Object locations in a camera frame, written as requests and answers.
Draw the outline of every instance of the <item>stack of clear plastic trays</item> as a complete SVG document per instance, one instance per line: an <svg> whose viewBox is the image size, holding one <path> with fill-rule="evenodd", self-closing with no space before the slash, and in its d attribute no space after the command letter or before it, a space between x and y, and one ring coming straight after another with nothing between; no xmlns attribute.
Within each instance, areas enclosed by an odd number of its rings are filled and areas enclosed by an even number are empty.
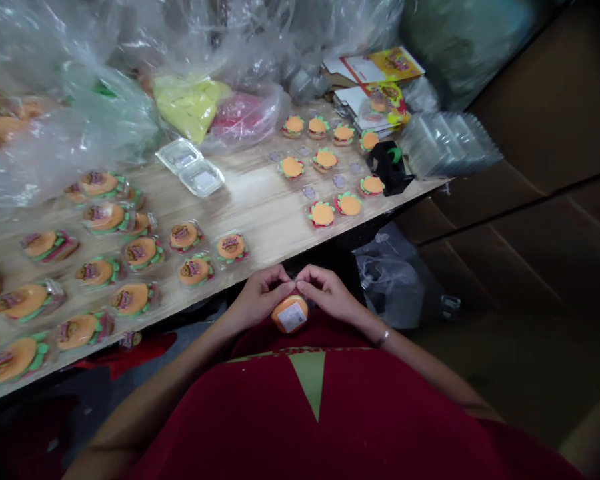
<svg viewBox="0 0 600 480"><path fill-rule="evenodd" d="M222 172L189 140L174 140L155 154L196 197L208 197L224 185Z"/></svg>
<svg viewBox="0 0 600 480"><path fill-rule="evenodd" d="M414 115L399 146L419 179L467 177L503 158L478 118L470 113Z"/></svg>

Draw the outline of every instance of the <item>wooden table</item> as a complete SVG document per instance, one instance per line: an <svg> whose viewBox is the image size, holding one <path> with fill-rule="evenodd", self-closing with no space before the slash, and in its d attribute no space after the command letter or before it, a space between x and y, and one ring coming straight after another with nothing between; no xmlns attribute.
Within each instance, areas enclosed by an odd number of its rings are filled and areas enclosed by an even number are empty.
<svg viewBox="0 0 600 480"><path fill-rule="evenodd" d="M312 152L320 147L330 147L338 155L338 169L333 174L321 174L305 161L305 174L301 179L290 181L277 170L277 163L266 158L270 151L278 151L282 156L307 146ZM148 317L136 321L121 321L115 326L108 339L92 347L84 347L75 352L54 352L47 366L36 374L14 384L0 385L0 397L24 385L70 365L105 346L120 340L124 332L141 330L184 308L222 291L246 279L255 270L276 264L318 245L342 232L356 227L382 213L390 211L405 202L444 184L444 180L414 181L402 195L384 197L379 195L363 200L362 212L357 217L337 217L334 224L324 229L314 229L307 218L308 207L312 203L302 194L304 185L312 185L319 199L333 201L338 190L333 184L333 175L344 175L346 190L355 190L361 178L351 172L350 164L364 166L360 154L352 147L337 148L328 141L316 142L308 137L290 140L282 135L262 142L258 146L228 157L209 157L225 176L224 187L207 199L194 197L160 162L128 174L132 184L142 188L147 194L144 211L151 211L158 219L158 232L164 243L168 242L168 232L175 223L194 218L198 220L208 240L234 229L245 233L249 244L249 258L224 271L208 284L186 291L180 288L176 278L179 255L168 251L167 261L148 279L159 282L161 304ZM19 241L24 234L35 230L48 230L64 227L76 233L81 246L72 256L57 265L41 266L24 258ZM112 291L84 293L77 288L73 278L76 268L89 258L108 251L119 251L119 239L90 236L81 226L79 212L64 207L63 201L56 201L34 210L23 217L16 228L0 232L0 271L5 277L4 291L10 291L34 279L49 276L60 281L68 300L46 319L36 319L28 324L11 325L0 319L0 344L22 334L40 329L49 329L64 321L68 316L90 308L106 304Z"/></svg>

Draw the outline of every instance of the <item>silver bangle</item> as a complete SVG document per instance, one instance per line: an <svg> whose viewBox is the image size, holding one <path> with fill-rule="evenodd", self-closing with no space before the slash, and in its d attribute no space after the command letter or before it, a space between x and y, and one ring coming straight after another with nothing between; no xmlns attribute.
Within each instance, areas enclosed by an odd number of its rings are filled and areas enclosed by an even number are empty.
<svg viewBox="0 0 600 480"><path fill-rule="evenodd" d="M387 341L387 339L388 339L388 338L389 338L389 329L386 329L386 330L385 330L385 334L382 336L382 338L380 338L380 340L378 340L378 341L375 343L375 347L376 347L376 348L380 348L380 347L382 347L382 345L384 344L384 342L386 342L386 341Z"/></svg>

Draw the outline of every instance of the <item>red shirt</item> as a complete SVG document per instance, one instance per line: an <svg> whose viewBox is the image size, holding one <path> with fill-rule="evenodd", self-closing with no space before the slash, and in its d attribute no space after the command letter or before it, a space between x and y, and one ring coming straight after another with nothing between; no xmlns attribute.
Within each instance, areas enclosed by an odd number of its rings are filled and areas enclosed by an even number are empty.
<svg viewBox="0 0 600 480"><path fill-rule="evenodd" d="M315 334L300 332L275 338ZM408 365L360 346L272 348L212 368L129 476L185 477L582 480L532 438L469 417Z"/></svg>

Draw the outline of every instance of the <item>gray plastic bag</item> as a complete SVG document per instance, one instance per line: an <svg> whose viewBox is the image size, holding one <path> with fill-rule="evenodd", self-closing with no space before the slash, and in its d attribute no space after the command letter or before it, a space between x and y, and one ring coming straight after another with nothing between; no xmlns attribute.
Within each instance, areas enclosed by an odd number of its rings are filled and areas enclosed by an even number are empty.
<svg viewBox="0 0 600 480"><path fill-rule="evenodd" d="M356 257L365 295L386 324L412 329L420 324L425 289L414 268L394 255Z"/></svg>

